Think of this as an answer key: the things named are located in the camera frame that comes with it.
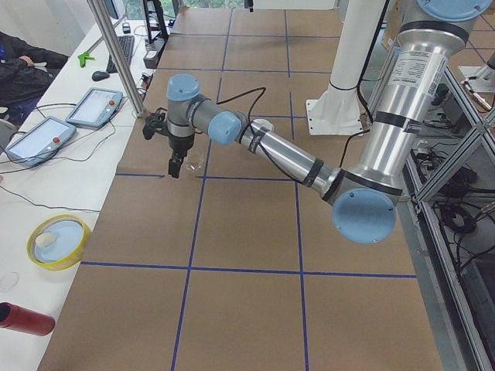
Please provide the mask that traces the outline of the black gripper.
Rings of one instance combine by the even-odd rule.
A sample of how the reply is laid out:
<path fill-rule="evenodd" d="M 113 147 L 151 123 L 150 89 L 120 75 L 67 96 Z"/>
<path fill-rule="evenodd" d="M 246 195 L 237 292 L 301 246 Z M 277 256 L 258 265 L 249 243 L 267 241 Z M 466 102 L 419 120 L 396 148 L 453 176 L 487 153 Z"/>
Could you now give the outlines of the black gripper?
<path fill-rule="evenodd" d="M 193 147 L 194 138 L 194 134 L 187 137 L 169 136 L 169 147 L 172 149 L 172 157 L 168 162 L 168 175 L 172 178 L 179 178 L 183 158 L 187 156 L 188 151 Z"/>

